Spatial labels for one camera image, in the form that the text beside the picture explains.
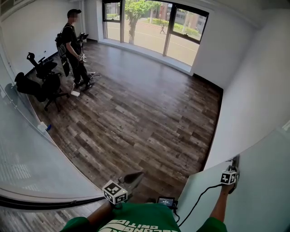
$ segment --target power strip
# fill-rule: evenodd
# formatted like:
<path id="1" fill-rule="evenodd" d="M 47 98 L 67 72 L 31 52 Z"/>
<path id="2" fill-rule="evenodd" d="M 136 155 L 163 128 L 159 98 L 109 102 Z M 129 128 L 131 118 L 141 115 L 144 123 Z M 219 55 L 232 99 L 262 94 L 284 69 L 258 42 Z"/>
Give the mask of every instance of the power strip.
<path id="1" fill-rule="evenodd" d="M 81 95 L 81 93 L 73 90 L 73 91 L 71 91 L 71 95 L 78 97 Z"/>
<path id="2" fill-rule="evenodd" d="M 81 95 L 81 93 L 73 90 L 75 85 L 76 85 L 75 83 L 72 85 L 71 95 L 74 95 L 74 96 L 78 97 L 78 96 Z"/>

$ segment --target window sill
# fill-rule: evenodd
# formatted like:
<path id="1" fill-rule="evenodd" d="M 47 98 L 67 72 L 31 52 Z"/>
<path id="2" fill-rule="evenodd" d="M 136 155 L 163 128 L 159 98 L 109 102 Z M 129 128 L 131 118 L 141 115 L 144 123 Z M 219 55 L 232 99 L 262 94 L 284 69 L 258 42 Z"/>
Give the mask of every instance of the window sill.
<path id="1" fill-rule="evenodd" d="M 165 64 L 165 65 L 168 65 L 172 68 L 175 68 L 175 69 L 177 69 L 185 74 L 188 74 L 188 75 L 191 75 L 191 73 L 192 73 L 191 66 L 189 66 L 183 62 L 180 62 L 176 59 L 173 59 L 171 57 L 167 57 L 167 56 L 164 57 L 162 54 L 160 54 L 158 52 L 154 52 L 154 51 L 149 50 L 147 48 L 142 48 L 142 47 L 132 45 L 129 43 L 120 43 L 120 42 L 112 40 L 112 39 L 102 39 L 102 40 L 99 40 L 99 43 L 111 45 L 111 46 L 116 47 L 116 48 L 121 48 L 121 49 L 131 51 L 131 52 L 136 53 L 136 54 L 143 55 L 145 57 L 148 57 L 150 59 L 156 60 L 160 63 Z"/>

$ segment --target green shirt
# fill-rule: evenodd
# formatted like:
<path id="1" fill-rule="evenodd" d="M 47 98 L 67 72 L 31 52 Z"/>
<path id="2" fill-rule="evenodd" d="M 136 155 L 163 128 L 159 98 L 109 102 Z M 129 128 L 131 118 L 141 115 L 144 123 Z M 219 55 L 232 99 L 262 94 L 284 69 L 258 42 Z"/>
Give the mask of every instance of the green shirt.
<path id="1" fill-rule="evenodd" d="M 122 204 L 113 210 L 113 220 L 104 222 L 95 232 L 180 232 L 172 211 L 160 204 Z M 63 232 L 92 231 L 85 217 L 71 219 Z M 198 232 L 227 232 L 225 224 L 209 218 Z"/>

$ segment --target black backpack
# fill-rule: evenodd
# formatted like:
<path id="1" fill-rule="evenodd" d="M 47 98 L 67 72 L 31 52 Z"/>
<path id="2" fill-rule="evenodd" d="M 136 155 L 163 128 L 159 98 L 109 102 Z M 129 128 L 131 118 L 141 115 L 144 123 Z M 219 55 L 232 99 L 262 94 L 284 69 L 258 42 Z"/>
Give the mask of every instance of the black backpack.
<path id="1" fill-rule="evenodd" d="M 62 65 L 63 65 L 63 69 L 64 69 L 64 72 L 65 72 L 65 75 L 68 76 L 69 75 L 69 64 L 68 64 L 68 59 L 67 59 L 67 56 L 66 56 L 66 52 L 67 52 L 67 49 L 66 49 L 66 46 L 63 42 L 63 39 L 62 39 L 62 32 L 63 32 L 63 29 L 61 31 L 61 33 L 59 33 L 55 39 L 55 42 L 56 42 L 56 47 L 58 49 L 58 54 L 60 56 L 60 59 L 62 61 Z"/>

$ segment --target baseboard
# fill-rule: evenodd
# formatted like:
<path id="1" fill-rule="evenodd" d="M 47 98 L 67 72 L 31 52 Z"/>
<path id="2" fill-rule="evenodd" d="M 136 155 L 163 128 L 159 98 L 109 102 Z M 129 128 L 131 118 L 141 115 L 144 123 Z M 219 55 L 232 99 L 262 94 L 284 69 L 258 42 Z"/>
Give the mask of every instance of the baseboard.
<path id="1" fill-rule="evenodd" d="M 218 85 L 212 83 L 211 81 L 209 81 L 209 80 L 207 80 L 207 79 L 205 79 L 205 78 L 203 78 L 203 77 L 201 77 L 201 76 L 199 76 L 199 75 L 197 75 L 197 74 L 195 74 L 195 73 L 193 74 L 193 77 L 195 77 L 195 78 L 197 78 L 197 79 L 200 79 L 200 80 L 202 80 L 203 82 L 205 82 L 205 83 L 207 83 L 208 85 L 210 85 L 211 87 L 217 89 L 221 94 L 223 93 L 223 88 L 220 88 Z"/>
<path id="2" fill-rule="evenodd" d="M 96 39 L 89 39 L 89 38 L 87 38 L 87 41 L 95 41 L 95 42 L 98 42 Z"/>
<path id="3" fill-rule="evenodd" d="M 58 54 L 58 52 L 55 52 L 54 54 L 52 54 L 51 56 L 49 56 L 47 59 L 51 59 L 56 54 Z M 35 68 L 31 69 L 28 73 L 25 74 L 25 77 L 27 77 L 28 75 L 30 75 L 31 73 L 33 73 L 34 70 L 35 70 Z"/>
<path id="4" fill-rule="evenodd" d="M 222 108 L 223 89 L 220 88 L 219 86 L 217 86 L 216 84 L 210 82 L 209 80 L 204 79 L 203 77 L 197 75 L 197 74 L 193 74 L 193 77 L 198 78 L 198 79 L 201 79 L 203 82 L 207 83 L 207 84 L 210 85 L 212 88 L 215 88 L 217 91 L 219 91 L 219 92 L 220 92 L 220 95 L 221 95 L 221 96 L 220 96 L 220 99 L 219 99 L 219 101 L 218 101 L 218 106 L 219 106 L 219 107 L 218 107 L 218 113 L 217 113 L 217 123 L 216 123 L 216 126 L 215 126 L 215 128 L 214 128 L 214 134 L 213 134 L 213 136 L 212 136 L 212 139 L 211 139 L 211 142 L 210 142 L 210 146 L 209 146 L 209 148 L 208 148 L 208 150 L 207 150 L 207 152 L 206 152 L 206 158 L 204 159 L 203 164 L 202 164 L 202 167 L 201 167 L 201 169 L 200 169 L 200 171 L 203 171 L 203 170 L 204 170 L 204 167 L 205 167 L 205 164 L 206 164 L 206 162 L 207 162 L 207 160 L 208 160 L 209 153 L 210 153 L 211 148 L 212 148 L 212 146 L 213 146 L 213 140 L 214 140 L 215 134 L 216 134 L 216 132 L 217 132 L 219 115 L 220 115 L 221 108 Z"/>

